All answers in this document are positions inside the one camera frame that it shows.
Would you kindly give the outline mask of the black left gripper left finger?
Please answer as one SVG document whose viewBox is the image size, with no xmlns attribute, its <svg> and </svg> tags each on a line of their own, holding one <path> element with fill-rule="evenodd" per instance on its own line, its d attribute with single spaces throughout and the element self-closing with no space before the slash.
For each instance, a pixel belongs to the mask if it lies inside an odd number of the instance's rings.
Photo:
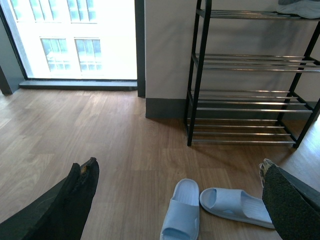
<svg viewBox="0 0 320 240">
<path fill-rule="evenodd" d="M 79 240 L 99 180 L 99 164 L 91 157 L 74 163 L 66 178 L 0 224 L 2 240 Z"/>
</svg>

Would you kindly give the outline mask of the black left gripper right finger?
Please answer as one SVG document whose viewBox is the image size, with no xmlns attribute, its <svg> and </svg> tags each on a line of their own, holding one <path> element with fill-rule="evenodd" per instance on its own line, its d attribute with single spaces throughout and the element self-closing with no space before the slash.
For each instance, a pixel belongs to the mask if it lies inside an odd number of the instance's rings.
<svg viewBox="0 0 320 240">
<path fill-rule="evenodd" d="M 270 159 L 259 165 L 262 201 L 283 240 L 320 238 L 320 192 Z"/>
</svg>

